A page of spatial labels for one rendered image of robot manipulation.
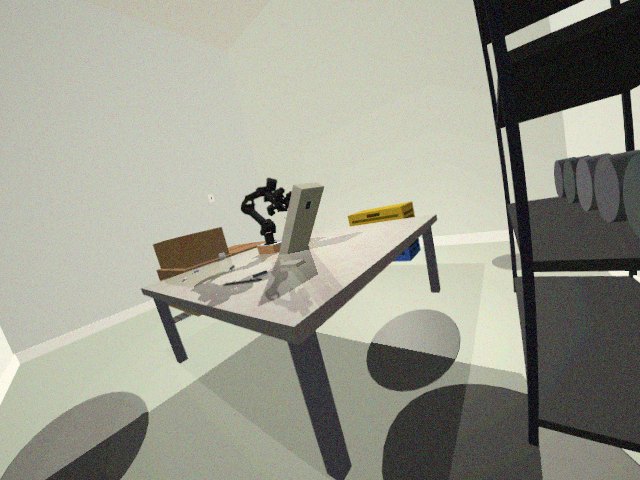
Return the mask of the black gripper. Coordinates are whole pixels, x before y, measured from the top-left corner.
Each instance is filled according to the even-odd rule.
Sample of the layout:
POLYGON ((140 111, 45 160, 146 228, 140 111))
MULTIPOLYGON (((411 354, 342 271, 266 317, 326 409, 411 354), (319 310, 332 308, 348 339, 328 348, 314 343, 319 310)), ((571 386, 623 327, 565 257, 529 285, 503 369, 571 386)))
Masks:
POLYGON ((277 199, 277 202, 276 202, 276 199, 275 199, 275 201, 274 201, 274 199, 273 199, 273 198, 274 198, 274 197, 273 197, 273 194, 271 194, 271 195, 270 195, 270 197, 269 197, 269 201, 271 202, 271 204, 270 204, 269 206, 267 206, 267 212, 268 212, 268 214, 269 214, 270 216, 272 216, 272 215, 274 215, 274 214, 275 214, 274 209, 277 209, 277 211, 278 211, 278 212, 280 212, 280 211, 287 211, 287 209, 288 209, 288 207, 289 207, 289 202, 290 202, 291 192, 292 192, 292 191, 288 192, 288 193, 286 194, 286 197, 285 197, 285 198, 282 198, 282 197, 278 198, 278 199, 277 199), (272 197, 273 197, 273 198, 272 198, 272 197), (285 206, 284 206, 283 204, 285 204, 285 206), (274 206, 273 206, 273 205, 274 205, 274 206))

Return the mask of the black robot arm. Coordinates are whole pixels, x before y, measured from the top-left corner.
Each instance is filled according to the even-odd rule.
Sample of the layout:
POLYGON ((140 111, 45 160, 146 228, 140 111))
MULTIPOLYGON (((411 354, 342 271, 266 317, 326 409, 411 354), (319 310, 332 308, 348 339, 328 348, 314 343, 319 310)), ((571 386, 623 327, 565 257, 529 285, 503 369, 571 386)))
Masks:
MULTIPOLYGON (((260 196, 264 196, 264 202, 269 201, 269 197, 271 194, 273 194, 273 199, 277 202, 277 199, 280 197, 283 197, 283 193, 284 193, 284 188, 280 187, 278 189, 276 189, 276 183, 277 180, 276 179, 270 179, 267 178, 266 179, 266 186, 262 186, 262 187, 258 187, 256 189, 255 192, 250 193, 248 195, 245 196, 245 199, 242 202, 241 205, 241 210, 243 213, 251 215, 251 217, 258 223, 261 225, 261 230, 260 230, 260 235, 264 236, 265 238, 265 244, 264 245, 269 245, 269 244, 273 244, 273 243, 277 243, 274 241, 274 236, 273 233, 276 233, 276 225, 273 223, 273 221, 271 219, 264 219, 259 213, 257 213, 254 210, 254 199, 260 197, 260 196), (276 190, 275 190, 276 189, 276 190), (274 191, 275 190, 275 191, 274 191), (251 201, 251 204, 247 204, 248 201, 251 201), (269 233, 267 233, 269 232, 269 233)), ((269 201, 270 202, 270 201, 269 201)))

